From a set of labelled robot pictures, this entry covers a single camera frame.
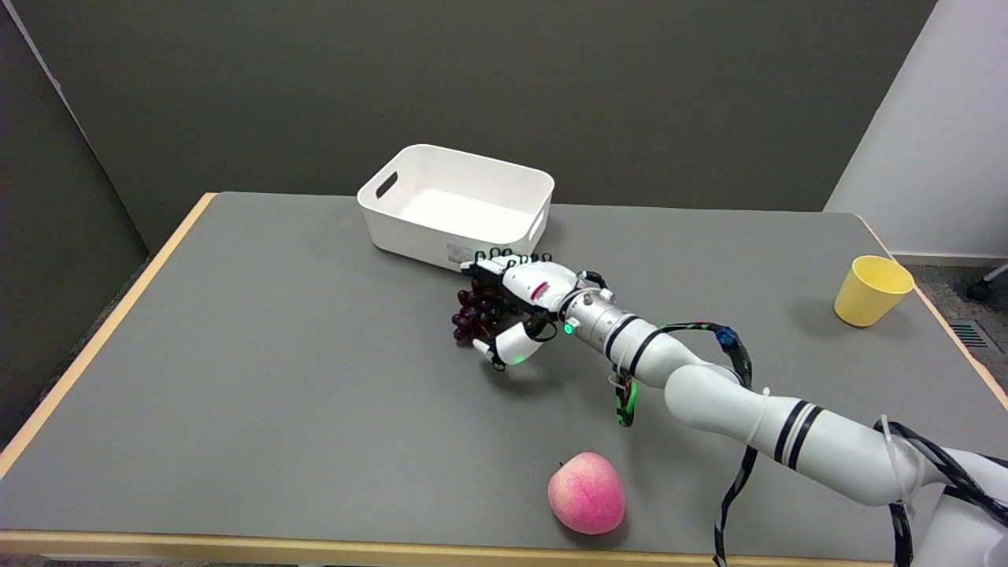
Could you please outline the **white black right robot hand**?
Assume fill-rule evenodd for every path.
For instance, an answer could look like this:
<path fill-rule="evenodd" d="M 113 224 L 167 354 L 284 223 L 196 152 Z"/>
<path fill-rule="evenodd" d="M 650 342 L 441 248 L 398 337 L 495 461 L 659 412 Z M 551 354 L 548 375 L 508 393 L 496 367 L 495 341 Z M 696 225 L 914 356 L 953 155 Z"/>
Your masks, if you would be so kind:
<path fill-rule="evenodd" d="M 514 254 L 511 249 L 492 248 L 477 251 L 458 269 L 479 284 L 480 290 L 495 293 L 502 303 L 501 313 L 516 317 L 498 331 L 490 330 L 479 318 L 472 320 L 475 329 L 483 332 L 472 338 L 472 344 L 498 371 L 525 362 L 559 334 L 575 334 L 583 325 L 569 316 L 576 301 L 614 298 L 601 274 L 573 272 L 551 254 Z"/>

